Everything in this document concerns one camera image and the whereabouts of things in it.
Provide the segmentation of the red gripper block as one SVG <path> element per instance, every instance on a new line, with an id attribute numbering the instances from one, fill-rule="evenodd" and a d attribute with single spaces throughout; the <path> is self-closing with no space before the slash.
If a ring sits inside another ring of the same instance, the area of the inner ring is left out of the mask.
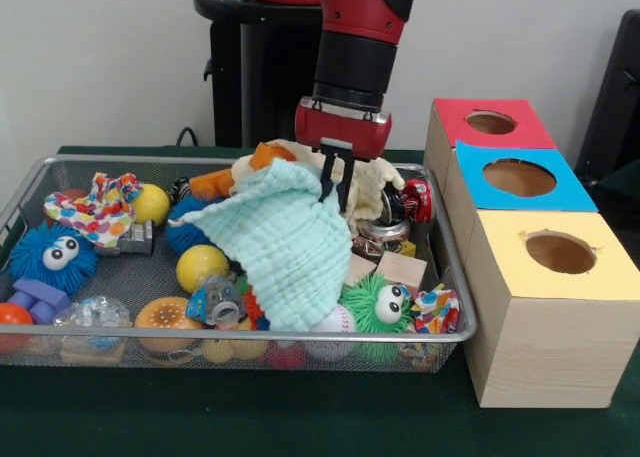
<path id="1" fill-rule="evenodd" d="M 298 143 L 315 149 L 321 145 L 345 148 L 354 158 L 373 160 L 385 149 L 392 127 L 392 116 L 387 112 L 363 111 L 302 97 L 295 112 L 295 135 Z M 325 156 L 320 176 L 323 202 L 333 188 L 332 171 L 335 155 L 322 151 Z M 347 209 L 355 161 L 344 156 L 342 180 L 336 187 L 340 211 Z"/>

